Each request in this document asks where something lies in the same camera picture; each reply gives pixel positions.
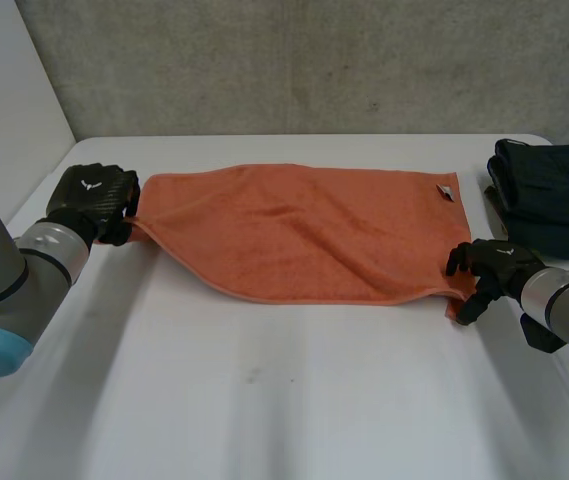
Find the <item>white table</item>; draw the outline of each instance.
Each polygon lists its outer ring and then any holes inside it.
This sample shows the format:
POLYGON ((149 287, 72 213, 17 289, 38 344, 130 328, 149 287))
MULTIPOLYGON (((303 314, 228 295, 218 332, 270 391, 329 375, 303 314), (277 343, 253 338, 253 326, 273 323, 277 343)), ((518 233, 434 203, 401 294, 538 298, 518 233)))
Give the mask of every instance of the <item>white table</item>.
MULTIPOLYGON (((503 135, 104 138, 62 172, 240 163, 457 171, 474 237, 503 135)), ((529 143, 538 137, 511 135, 529 143)), ((0 479, 568 479, 569 347, 529 348, 513 303, 268 306, 211 290, 157 247, 95 246, 32 357, 0 379, 0 479)))

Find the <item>towel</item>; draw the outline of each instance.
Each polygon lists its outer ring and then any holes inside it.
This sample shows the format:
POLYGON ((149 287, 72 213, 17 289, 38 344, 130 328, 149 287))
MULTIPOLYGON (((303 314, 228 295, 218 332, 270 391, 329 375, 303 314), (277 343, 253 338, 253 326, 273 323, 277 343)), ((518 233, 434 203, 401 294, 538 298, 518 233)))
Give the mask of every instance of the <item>towel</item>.
POLYGON ((204 282, 274 304, 395 305, 473 292, 447 277, 470 241, 454 173, 240 165, 145 183, 132 240, 152 239, 204 282), (452 200, 442 188, 452 192, 452 200))

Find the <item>robotic hand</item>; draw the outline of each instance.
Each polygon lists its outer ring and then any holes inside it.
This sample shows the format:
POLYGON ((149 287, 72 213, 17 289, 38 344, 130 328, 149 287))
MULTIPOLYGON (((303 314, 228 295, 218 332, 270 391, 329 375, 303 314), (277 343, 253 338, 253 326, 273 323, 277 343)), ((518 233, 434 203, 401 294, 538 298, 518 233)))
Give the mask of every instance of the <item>robotic hand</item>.
POLYGON ((0 376, 15 372, 77 281, 93 242, 122 245, 139 200, 135 172, 70 167, 47 216, 13 241, 0 220, 0 376))
POLYGON ((460 310, 457 322, 470 325, 484 313, 491 301, 508 296, 521 300, 526 281, 546 268, 540 259, 524 247, 500 240, 475 240, 461 243, 451 251, 446 275, 469 269, 480 277, 477 292, 460 310))
POLYGON ((458 269, 479 277, 458 323, 475 322, 491 301, 507 296, 525 312, 520 324, 531 347, 553 353, 569 343, 569 271, 549 268, 526 248, 499 240, 475 240, 454 248, 446 274, 458 269))

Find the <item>dark blue cloth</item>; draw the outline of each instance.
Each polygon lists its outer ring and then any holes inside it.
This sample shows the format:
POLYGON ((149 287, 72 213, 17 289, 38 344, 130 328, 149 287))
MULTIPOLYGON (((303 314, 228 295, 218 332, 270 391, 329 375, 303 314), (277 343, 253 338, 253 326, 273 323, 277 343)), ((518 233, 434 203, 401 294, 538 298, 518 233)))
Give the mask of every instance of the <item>dark blue cloth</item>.
POLYGON ((500 140, 488 171, 495 187, 485 194, 509 241, 569 259, 569 145, 500 140))
POLYGON ((509 214, 569 225, 569 145, 500 140, 488 170, 509 214))

